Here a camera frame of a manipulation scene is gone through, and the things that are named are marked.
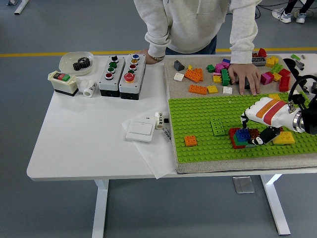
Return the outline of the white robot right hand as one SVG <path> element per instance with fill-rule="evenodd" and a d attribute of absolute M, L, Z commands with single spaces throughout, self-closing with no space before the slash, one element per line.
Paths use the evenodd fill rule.
<path fill-rule="evenodd" d="M 259 136 L 248 140 L 248 144 L 263 145 L 271 142 L 285 126 L 295 132 L 304 132 L 302 112 L 299 108 L 289 109 L 284 101 L 263 97 L 245 109 L 241 114 L 242 128 L 247 128 L 248 121 L 255 121 L 267 126 Z"/>

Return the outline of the person's right hand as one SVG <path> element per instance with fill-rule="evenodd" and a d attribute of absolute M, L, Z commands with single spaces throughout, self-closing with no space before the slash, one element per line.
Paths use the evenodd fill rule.
<path fill-rule="evenodd" d="M 141 50 L 141 51 L 137 51 L 137 52 L 135 52 L 135 54 L 145 55 L 145 57 L 146 57 L 146 64 L 155 64 L 155 63 L 157 63 L 157 62 L 162 61 L 162 59 L 156 60 L 156 59 L 154 59 L 152 56 L 150 56 L 149 53 L 148 53 L 148 49 L 143 49 L 143 50 Z"/>

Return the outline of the person's left hand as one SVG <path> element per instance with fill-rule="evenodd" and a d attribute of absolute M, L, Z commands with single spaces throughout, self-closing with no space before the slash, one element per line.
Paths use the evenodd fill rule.
<path fill-rule="evenodd" d="M 260 93 L 261 74 L 258 68 L 252 63 L 249 64 L 231 64 L 228 68 L 229 77 L 232 83 L 239 80 L 239 93 L 243 95 L 245 92 L 245 79 L 248 80 L 251 94 L 256 96 Z"/>

